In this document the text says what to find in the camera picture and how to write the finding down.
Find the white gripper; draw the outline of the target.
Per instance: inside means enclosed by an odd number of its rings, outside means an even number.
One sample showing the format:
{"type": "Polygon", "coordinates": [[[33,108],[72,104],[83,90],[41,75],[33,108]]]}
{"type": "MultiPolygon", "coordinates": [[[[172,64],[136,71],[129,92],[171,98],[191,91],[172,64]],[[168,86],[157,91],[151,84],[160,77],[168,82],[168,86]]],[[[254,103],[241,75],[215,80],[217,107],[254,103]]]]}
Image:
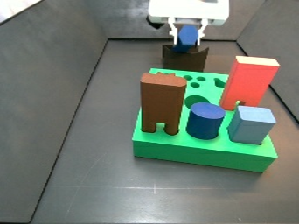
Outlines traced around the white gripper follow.
{"type": "Polygon", "coordinates": [[[149,0],[148,20],[171,27],[173,45],[177,44],[175,24],[199,25],[197,46],[201,44],[208,25],[220,26],[229,17],[229,0],[149,0]]]}

